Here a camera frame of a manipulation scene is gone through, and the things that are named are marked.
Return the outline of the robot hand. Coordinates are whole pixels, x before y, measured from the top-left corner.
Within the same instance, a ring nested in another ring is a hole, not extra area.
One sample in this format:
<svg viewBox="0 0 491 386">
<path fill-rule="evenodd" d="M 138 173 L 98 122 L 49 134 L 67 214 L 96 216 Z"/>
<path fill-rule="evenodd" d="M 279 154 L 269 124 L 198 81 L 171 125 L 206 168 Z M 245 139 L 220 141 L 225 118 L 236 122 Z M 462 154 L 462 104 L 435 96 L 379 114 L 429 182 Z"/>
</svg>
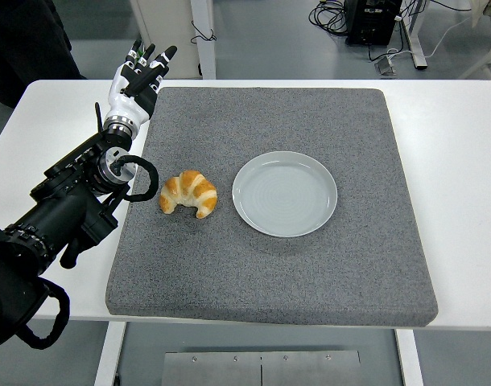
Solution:
<svg viewBox="0 0 491 386">
<path fill-rule="evenodd" d="M 107 121 L 111 117 L 124 117 L 139 128 L 153 115 L 159 86 L 169 71 L 168 64 L 177 46 L 170 46 L 154 59 L 151 58 L 155 50 L 153 43 L 143 52 L 139 51 L 141 47 L 142 40 L 136 40 L 115 73 L 109 91 Z"/>
</svg>

